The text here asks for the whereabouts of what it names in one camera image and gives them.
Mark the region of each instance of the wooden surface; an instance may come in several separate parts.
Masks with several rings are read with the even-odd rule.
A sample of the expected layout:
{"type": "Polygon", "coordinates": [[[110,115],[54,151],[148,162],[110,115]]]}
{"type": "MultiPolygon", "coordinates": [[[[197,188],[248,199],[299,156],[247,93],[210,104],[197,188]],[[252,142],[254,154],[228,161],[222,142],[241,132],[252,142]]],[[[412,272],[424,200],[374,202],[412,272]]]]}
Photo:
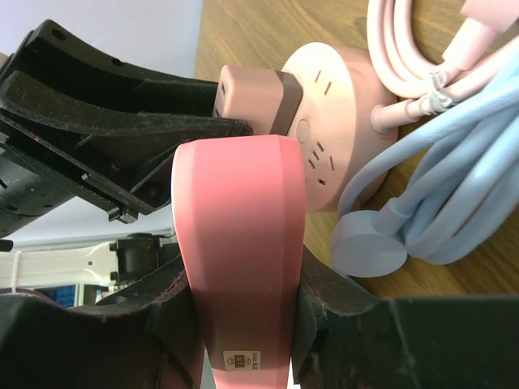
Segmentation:
{"type": "MultiPolygon", "coordinates": [[[[414,33],[425,56],[439,62],[462,22],[462,0],[422,0],[414,4],[414,33]]],[[[196,77],[218,80],[225,64],[280,70],[300,46],[312,41],[367,48],[367,0],[205,0],[196,77]]],[[[496,45],[502,44],[517,29],[496,45]]],[[[416,125],[401,128],[401,136],[416,125]]],[[[422,155],[392,169],[365,207],[380,208],[398,196],[422,155]]],[[[305,244],[330,264],[329,238],[335,213],[307,217],[305,244]]],[[[410,259],[395,273],[359,280],[379,296],[517,293],[519,291],[519,212],[488,242],[465,259],[432,266],[410,259]]]]}

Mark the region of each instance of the pink plug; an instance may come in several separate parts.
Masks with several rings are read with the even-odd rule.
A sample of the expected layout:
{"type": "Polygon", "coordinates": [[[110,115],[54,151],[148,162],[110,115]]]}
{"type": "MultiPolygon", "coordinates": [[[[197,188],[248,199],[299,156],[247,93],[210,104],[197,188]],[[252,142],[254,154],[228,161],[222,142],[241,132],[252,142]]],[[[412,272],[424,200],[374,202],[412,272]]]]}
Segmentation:
{"type": "Polygon", "coordinates": [[[305,224],[296,139],[181,145],[174,223],[218,389],[286,389],[305,224]]]}

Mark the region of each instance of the blue cable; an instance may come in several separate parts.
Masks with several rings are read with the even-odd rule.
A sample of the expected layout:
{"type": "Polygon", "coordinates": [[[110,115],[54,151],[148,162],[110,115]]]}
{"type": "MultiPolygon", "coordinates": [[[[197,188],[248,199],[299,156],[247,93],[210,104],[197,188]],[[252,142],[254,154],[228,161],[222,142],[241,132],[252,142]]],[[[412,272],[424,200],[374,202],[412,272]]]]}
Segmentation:
{"type": "Polygon", "coordinates": [[[519,53],[478,95],[364,166],[341,195],[339,218],[380,174],[430,146],[405,192],[372,225],[400,234],[414,257],[446,264],[488,239],[519,202],[519,53]]]}

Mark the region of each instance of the outlet slot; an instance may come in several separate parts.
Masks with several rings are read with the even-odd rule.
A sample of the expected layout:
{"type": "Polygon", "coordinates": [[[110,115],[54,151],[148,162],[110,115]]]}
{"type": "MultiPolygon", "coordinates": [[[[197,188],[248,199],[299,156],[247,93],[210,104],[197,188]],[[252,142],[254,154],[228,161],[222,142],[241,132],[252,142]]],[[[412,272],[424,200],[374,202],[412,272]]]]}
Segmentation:
{"type": "Polygon", "coordinates": [[[326,89],[324,90],[324,95],[325,95],[325,96],[328,95],[328,91],[330,90],[330,87],[331,87],[331,86],[332,86],[332,82],[330,81],[330,82],[328,83],[328,86],[327,86],[326,89]]]}

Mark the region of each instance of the label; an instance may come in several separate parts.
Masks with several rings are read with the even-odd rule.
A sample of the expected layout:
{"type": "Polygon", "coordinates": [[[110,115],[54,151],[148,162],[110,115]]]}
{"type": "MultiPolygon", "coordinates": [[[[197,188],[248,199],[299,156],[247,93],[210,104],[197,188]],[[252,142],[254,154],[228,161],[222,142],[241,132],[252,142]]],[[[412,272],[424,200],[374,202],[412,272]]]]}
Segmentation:
{"type": "Polygon", "coordinates": [[[259,351],[224,351],[225,369],[232,371],[260,370],[259,351]]]}

